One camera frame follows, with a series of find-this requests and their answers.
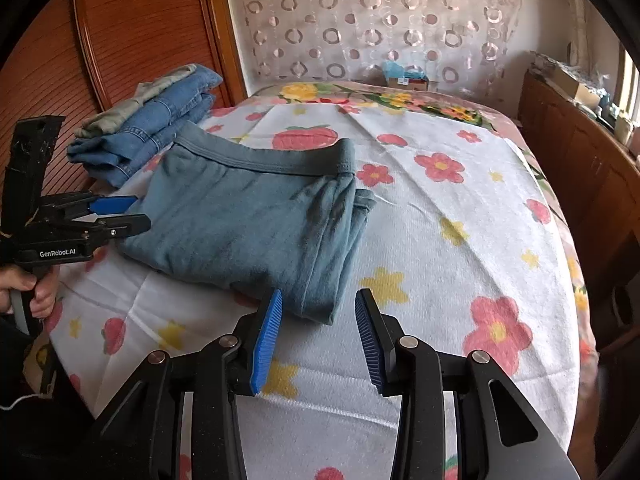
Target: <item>elastic waistband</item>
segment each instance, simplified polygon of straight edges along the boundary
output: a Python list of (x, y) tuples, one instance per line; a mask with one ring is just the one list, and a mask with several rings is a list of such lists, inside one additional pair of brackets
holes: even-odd
[(208, 134), (194, 123), (187, 122), (176, 135), (174, 143), (225, 166), (261, 173), (307, 176), (355, 173), (355, 151), (349, 139), (340, 139), (327, 148), (304, 152), (257, 150)]

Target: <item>wooden cabinet door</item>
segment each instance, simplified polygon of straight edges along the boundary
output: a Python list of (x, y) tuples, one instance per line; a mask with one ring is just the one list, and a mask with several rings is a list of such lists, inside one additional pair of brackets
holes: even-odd
[(550, 181), (571, 230), (578, 227), (602, 184), (606, 172), (602, 171), (601, 163), (592, 135), (575, 127), (555, 181)]
[[(79, 37), (104, 108), (131, 97), (141, 81), (186, 63), (224, 74), (202, 0), (74, 0)], [(229, 106), (226, 83), (213, 92)]]
[(66, 117), (44, 178), (44, 194), (80, 190), (90, 183), (82, 164), (66, 160), (66, 147), (82, 120), (100, 112), (82, 53), (76, 49), (72, 0), (51, 0), (0, 70), (0, 192), (15, 122)]
[(540, 151), (542, 160), (538, 159), (538, 162), (552, 187), (564, 178), (562, 167), (572, 140), (573, 129), (561, 105), (546, 105), (539, 132), (540, 142), (544, 144), (545, 149)]
[(536, 158), (545, 150), (545, 145), (540, 138), (545, 117), (545, 93), (544, 85), (527, 73), (520, 97), (518, 116), (522, 122), (522, 136)]
[(618, 168), (600, 161), (596, 177), (602, 180), (584, 217), (573, 230), (574, 241), (587, 283), (597, 281), (616, 249), (638, 219), (638, 194)]

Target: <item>human hand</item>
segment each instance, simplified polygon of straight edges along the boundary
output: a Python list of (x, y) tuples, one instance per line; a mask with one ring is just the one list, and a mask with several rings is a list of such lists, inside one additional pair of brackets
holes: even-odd
[(18, 266), (10, 265), (0, 268), (0, 314), (10, 310), (9, 290), (25, 292), (35, 286), (34, 296), (30, 303), (33, 317), (44, 319), (53, 311), (58, 291), (58, 266), (52, 266), (44, 277), (36, 282), (36, 277)]

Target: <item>stack of folded clothes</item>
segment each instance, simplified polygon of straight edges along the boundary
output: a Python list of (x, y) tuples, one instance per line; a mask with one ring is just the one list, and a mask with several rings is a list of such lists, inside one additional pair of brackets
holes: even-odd
[(148, 215), (151, 229), (120, 249), (180, 280), (254, 298), (276, 286), (286, 310), (332, 324), (375, 205), (369, 189), (356, 189), (354, 158), (349, 139), (256, 150), (187, 123), (129, 209)]
[(188, 122), (201, 120), (222, 82), (213, 70), (188, 64), (151, 83), (140, 83), (131, 99), (85, 121), (68, 146), (69, 161), (89, 176), (122, 186)]

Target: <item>white bedsheet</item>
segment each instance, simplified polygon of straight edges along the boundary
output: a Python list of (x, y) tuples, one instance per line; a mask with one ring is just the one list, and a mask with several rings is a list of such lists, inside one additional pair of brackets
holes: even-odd
[[(445, 118), (349, 108), (244, 106), (200, 123), (254, 148), (310, 148), (333, 132), (349, 137), (358, 179), (378, 200), (335, 324), (284, 317), (263, 393), (238, 397), (248, 478), (388, 479), (400, 404), (369, 382), (353, 312), (361, 286), (436, 350), (494, 354), (566, 449), (578, 387), (574, 297), (558, 231), (518, 149)], [(120, 193), (143, 194), (156, 162)], [(65, 266), (61, 276), (50, 337), (96, 415), (150, 351), (197, 351), (254, 309), (230, 292), (126, 260), (113, 247), (94, 262)], [(453, 475), (449, 397), (446, 416)], [(184, 478), (189, 425), (187, 416)]]

